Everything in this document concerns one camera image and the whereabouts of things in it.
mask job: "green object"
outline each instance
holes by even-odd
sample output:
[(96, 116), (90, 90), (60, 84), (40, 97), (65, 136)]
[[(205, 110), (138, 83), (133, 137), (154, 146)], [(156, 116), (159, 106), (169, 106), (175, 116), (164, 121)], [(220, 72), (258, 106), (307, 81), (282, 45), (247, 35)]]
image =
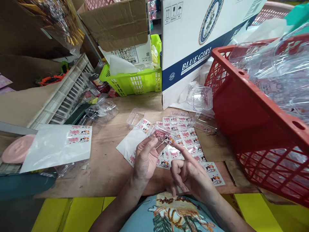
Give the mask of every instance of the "green object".
[[(158, 51), (157, 58), (159, 64), (162, 45), (158, 34), (151, 35), (151, 44)], [(145, 69), (142, 72), (121, 73), (116, 76), (110, 76), (109, 65), (106, 64), (100, 74), (100, 80), (108, 82), (121, 97), (151, 91), (160, 92), (162, 90), (162, 69)]]
[(89, 103), (81, 104), (77, 110), (64, 122), (64, 125), (75, 125), (84, 115), (85, 110), (91, 106)]
[(67, 70), (69, 70), (69, 64), (66, 61), (61, 62), (61, 72), (67, 73)]
[[(295, 6), (284, 18), (286, 19), (286, 24), (288, 26), (294, 25), (291, 29), (291, 31), (294, 31), (309, 21), (309, 3)], [(304, 28), (300, 34), (308, 33), (308, 29), (307, 32), (305, 32), (305, 30), (306, 28)]]

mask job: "white plastic crate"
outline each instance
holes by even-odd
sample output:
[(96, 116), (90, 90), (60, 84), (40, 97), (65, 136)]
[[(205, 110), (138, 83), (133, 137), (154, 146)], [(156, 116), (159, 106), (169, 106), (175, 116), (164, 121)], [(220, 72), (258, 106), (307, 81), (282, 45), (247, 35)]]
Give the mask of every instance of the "white plastic crate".
[(82, 76), (85, 72), (93, 73), (93, 67), (86, 54), (82, 54), (27, 127), (37, 130), (41, 124), (63, 124), (86, 86)]

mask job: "logo emblem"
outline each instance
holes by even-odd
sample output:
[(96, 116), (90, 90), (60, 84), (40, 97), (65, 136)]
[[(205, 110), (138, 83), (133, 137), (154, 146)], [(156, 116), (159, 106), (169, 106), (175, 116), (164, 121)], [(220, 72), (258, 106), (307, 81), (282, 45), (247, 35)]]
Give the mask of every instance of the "logo emblem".
[(173, 72), (173, 73), (170, 74), (170, 79), (169, 80), (171, 81), (172, 79), (174, 79), (174, 77), (175, 77), (175, 73)]
[(217, 19), (219, 17), (220, 11), (222, 9), (223, 0), (212, 0), (209, 8), (204, 17), (199, 37), (199, 44), (202, 45), (210, 36)]

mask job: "cardboard flap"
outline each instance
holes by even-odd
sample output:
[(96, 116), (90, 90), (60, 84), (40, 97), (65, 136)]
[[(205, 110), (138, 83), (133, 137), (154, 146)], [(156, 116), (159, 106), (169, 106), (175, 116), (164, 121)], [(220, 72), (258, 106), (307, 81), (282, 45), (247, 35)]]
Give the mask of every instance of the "cardboard flap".
[(107, 52), (147, 43), (145, 0), (121, 1), (92, 11), (81, 11), (79, 9), (80, 17), (88, 30)]

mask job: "red plastic basket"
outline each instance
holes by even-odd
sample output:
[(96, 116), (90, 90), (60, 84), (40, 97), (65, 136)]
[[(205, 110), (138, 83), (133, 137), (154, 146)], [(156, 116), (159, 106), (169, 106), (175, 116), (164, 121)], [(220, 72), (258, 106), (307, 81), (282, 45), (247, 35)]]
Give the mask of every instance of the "red plastic basket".
[[(278, 52), (295, 53), (304, 41), (308, 43), (309, 34), (286, 40)], [(211, 52), (214, 62), (205, 86), (214, 93), (216, 122), (251, 183), (309, 208), (309, 127), (286, 114), (228, 61), (233, 48)]]

